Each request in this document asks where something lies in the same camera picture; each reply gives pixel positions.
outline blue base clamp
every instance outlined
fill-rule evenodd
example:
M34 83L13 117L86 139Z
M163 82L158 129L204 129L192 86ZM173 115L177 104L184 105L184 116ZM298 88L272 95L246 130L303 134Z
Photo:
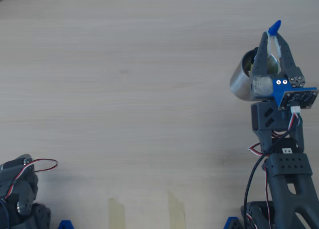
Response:
M224 229L242 229L242 226L237 217L229 217Z
M74 229L72 222L70 220L61 221L58 229Z

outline black cable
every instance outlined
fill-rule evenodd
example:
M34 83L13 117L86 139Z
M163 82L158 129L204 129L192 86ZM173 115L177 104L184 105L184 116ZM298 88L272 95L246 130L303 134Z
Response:
M299 122L299 119L295 119L293 122L293 126L291 127L291 129L289 129L286 133L284 133L280 138L278 138L273 145L263 153L262 156L260 156L260 158L257 160L255 166L253 167L253 170L251 171L248 183L247 183L247 187L246 187L246 192L245 192L245 199L244 199L244 229L247 229L247 219L246 219L246 215L247 215L247 198L248 198L248 192L249 192L249 188L250 188L250 184L251 181L253 180L253 176L254 173L258 167L258 165L260 164L260 162L264 159L264 157L266 157L267 154L270 153L270 151L281 141L283 140L288 134L291 133L291 131L295 130L295 128L297 127L297 124Z
M6 208L5 202L4 202L2 199L0 199L0 203L2 204L3 209L5 210L5 214L6 214L6 226L7 226L8 229L11 229L9 211L8 211L8 209Z

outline blue gripper tip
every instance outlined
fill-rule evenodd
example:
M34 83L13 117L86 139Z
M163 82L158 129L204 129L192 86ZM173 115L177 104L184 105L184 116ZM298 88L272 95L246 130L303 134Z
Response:
M281 25L281 20L276 21L275 24L272 25L272 26L269 28L269 30L268 30L269 35L271 35L271 36L276 36L276 34L277 34L278 30L279 30L280 25Z

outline blue bracket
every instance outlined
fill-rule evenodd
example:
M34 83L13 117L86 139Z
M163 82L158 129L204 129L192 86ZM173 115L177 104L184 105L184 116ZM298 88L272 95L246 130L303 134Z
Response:
M227 219L227 222L225 224L224 229L230 229L230 228L239 228L239 229L242 228L237 217L229 217Z
M293 88L287 79L273 79L273 88L274 88L274 91L271 94L271 96L275 98L278 106L280 106L286 91L297 92L297 91L311 91L311 90L317 89L316 87Z
M61 221L58 229L74 229L72 222L70 220Z

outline red and white wire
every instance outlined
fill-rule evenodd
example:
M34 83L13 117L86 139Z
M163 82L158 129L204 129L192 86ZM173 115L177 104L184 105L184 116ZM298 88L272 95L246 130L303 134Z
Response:
M254 143L253 145L249 146L247 149L257 156L262 156L263 155L262 152L258 152L257 150L255 150L255 147L257 147L258 145L260 145L260 142Z
M248 213L246 214L246 216L248 217L248 219L249 219L250 221L253 220L253 218L251 217L251 215L249 215Z
M37 162L40 162L40 161L51 161L51 162L55 162L55 165L54 165L53 167L51 167L51 168L47 168L47 169L43 169L43 170L37 170L37 171L35 171L35 173L51 171L51 170L55 169L55 168L58 166L58 161L56 161L55 159L40 158L40 159L33 160L32 162L26 164L26 165L22 168L22 170L18 173L18 175L16 175L15 178L13 179L13 182L14 182L15 180L17 180L29 166L31 166L31 165L33 165L33 164L35 164L35 163L37 163ZM14 184L11 184L8 193L7 193L6 196L4 197L5 200L11 195L11 193L12 193L12 191L13 191L13 188L14 188Z
M289 121L288 130L290 130L291 127L293 126L295 118L299 119L298 115L296 113L293 113L293 115L291 116L290 121Z
M268 209L268 222L269 222L269 228L271 229L271 221L270 221L270 208L269 208L269 200L268 200L268 173L267 168L265 167L265 196L266 196L266 203L267 203L267 209Z
M277 133L277 132L274 131L274 130L272 131L271 135L272 135L272 137L274 137L274 138L280 138L280 137L283 136L283 134L279 134L279 133Z

